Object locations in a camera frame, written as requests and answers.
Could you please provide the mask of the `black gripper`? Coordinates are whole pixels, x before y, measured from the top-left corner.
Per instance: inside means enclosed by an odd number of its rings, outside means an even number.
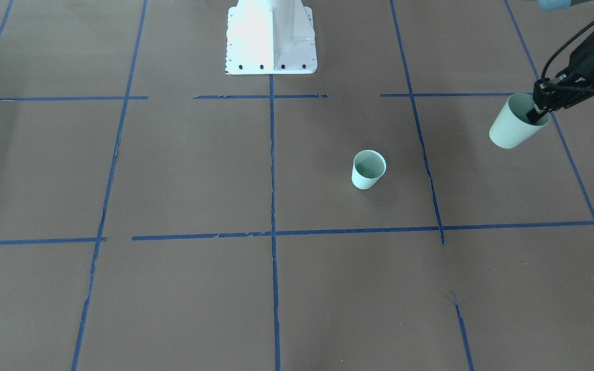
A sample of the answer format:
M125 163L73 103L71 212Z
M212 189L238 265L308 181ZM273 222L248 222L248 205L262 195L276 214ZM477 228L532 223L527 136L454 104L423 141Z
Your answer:
M549 66L564 44L545 64L540 79L534 84L533 107L526 113L530 125L546 125L549 112L568 109L594 96L594 32L570 54L568 65L554 78L547 77Z

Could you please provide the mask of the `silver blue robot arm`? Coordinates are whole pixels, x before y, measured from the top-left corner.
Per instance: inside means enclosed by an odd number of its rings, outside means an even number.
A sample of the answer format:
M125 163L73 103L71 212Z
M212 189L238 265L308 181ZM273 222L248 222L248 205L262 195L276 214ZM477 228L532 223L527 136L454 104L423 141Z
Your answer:
M569 109L594 97L594 30L569 55L568 65L553 78L547 77L552 61L590 28L594 20L557 49L545 63L533 89L533 104L525 114L526 122L537 124L545 115Z

